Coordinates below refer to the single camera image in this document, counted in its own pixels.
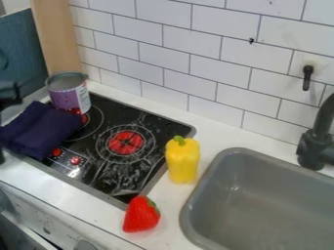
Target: yellow bell pepper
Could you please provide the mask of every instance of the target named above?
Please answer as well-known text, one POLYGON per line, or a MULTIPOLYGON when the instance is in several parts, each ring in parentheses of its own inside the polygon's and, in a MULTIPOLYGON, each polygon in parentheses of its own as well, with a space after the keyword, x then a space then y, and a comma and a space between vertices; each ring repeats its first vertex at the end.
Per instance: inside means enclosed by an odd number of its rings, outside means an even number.
POLYGON ((176 136, 166 145, 166 160, 170 179, 176 184, 196 180, 199 144, 194 139, 176 136))

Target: black stove top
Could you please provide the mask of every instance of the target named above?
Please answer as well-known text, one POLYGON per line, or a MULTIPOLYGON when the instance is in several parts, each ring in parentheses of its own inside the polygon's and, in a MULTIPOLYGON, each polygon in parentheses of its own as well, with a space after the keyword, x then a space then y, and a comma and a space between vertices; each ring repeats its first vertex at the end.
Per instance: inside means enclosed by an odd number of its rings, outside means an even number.
POLYGON ((192 127, 91 94, 83 126, 42 163, 128 203, 164 168, 164 147, 192 127))

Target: gray sink basin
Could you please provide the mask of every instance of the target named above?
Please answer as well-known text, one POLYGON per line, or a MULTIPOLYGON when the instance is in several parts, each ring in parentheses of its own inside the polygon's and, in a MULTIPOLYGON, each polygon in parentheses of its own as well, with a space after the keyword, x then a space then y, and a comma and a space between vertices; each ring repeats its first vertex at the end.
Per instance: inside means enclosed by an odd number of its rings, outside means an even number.
POLYGON ((214 159, 180 223, 203 249, 333 250, 334 180, 230 148, 214 159))

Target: can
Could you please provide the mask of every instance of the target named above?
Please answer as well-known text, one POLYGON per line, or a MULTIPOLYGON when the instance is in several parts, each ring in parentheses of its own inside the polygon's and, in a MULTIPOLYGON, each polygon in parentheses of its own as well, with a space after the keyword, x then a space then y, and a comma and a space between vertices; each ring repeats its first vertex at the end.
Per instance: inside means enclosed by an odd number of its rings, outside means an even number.
POLYGON ((80 72, 64 71, 51 75, 46 86, 55 108, 79 109, 82 114, 91 108, 91 99, 86 83, 87 76, 80 72))

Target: dish towel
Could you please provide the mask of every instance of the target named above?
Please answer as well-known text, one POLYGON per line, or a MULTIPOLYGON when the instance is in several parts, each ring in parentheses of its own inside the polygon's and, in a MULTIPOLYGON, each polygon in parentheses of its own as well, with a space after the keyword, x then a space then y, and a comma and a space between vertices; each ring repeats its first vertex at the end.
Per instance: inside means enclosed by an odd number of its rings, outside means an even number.
POLYGON ((0 146, 42 160, 81 126, 81 116, 33 102, 0 128, 0 146))

